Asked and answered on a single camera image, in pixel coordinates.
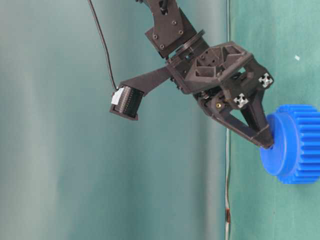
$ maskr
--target gear teeth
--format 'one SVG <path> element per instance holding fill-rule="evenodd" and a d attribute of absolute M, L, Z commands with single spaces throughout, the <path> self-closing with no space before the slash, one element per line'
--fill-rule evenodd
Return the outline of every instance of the gear teeth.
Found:
<path fill-rule="evenodd" d="M 284 184 L 314 183 L 320 176 L 320 112 L 311 105 L 283 105 L 278 113 L 288 113 L 299 135 L 299 160 L 291 176 L 279 176 Z"/>

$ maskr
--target black cable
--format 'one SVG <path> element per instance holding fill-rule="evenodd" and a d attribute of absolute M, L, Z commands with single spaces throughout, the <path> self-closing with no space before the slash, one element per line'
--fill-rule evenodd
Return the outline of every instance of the black cable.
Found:
<path fill-rule="evenodd" d="M 111 84 L 112 84 L 112 87 L 114 88 L 114 90 L 117 91 L 118 88 L 117 88 L 117 86 L 115 84 L 114 75 L 112 74 L 110 56 L 109 56 L 106 40 L 105 40 L 104 34 L 103 34 L 102 30 L 101 30 L 100 23 L 99 23 L 99 20 L 98 20 L 94 5 L 93 5 L 91 0 L 88 0 L 88 3 L 89 3 L 89 6 L 91 8 L 91 12 L 92 12 L 92 15 L 93 15 L 93 18 L 94 18 L 94 21 L 95 21 L 95 25 L 96 25 L 96 28 L 98 29 L 98 32 L 99 32 L 99 35 L 100 35 L 100 38 L 101 38 L 101 42 L 102 42 L 102 45 L 103 45 L 103 48 L 104 48 L 106 64 L 107 64 L 107 67 L 108 67 L 110 81 L 111 81 Z"/>

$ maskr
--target plastic gear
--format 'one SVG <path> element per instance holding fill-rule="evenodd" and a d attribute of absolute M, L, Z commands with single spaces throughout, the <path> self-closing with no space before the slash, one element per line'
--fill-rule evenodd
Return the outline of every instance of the plastic gear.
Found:
<path fill-rule="evenodd" d="M 267 116 L 274 145 L 260 149 L 265 170 L 284 184 L 314 183 L 320 176 L 320 112 L 282 105 Z"/>

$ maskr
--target teal fabric backdrop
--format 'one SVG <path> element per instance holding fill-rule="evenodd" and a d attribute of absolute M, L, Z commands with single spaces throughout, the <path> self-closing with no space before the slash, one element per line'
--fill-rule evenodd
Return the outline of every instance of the teal fabric backdrop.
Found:
<path fill-rule="evenodd" d="M 267 114 L 283 104 L 320 109 L 320 1 L 232 0 L 231 40 L 252 52 L 275 79 Z M 231 240 L 320 238 L 320 182 L 285 185 L 263 168 L 259 149 L 231 134 Z"/>
<path fill-rule="evenodd" d="M 133 0 L 94 0 L 117 83 L 164 65 Z M 211 45 L 224 0 L 180 0 Z M 139 121 L 112 87 L 86 0 L 0 0 L 0 239 L 223 239 L 225 129 L 165 82 Z"/>

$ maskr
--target black 3d-printed bracket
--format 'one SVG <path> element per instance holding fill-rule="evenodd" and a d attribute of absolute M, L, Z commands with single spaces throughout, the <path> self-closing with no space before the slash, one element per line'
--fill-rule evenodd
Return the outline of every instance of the black 3d-printed bracket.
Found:
<path fill-rule="evenodd" d="M 166 66 L 121 82 L 121 94 L 110 111 L 137 120 L 142 98 L 171 79 L 184 94 L 193 95 L 206 115 L 260 147 L 272 146 L 262 106 L 264 92 L 274 82 L 268 70 L 232 41 L 209 47 L 205 32 L 196 32 L 175 0 L 167 1 L 165 12 L 162 0 L 136 2 L 145 3 L 152 12 L 154 27 L 146 36 Z M 246 123 L 234 117 L 233 110 L 240 110 Z"/>

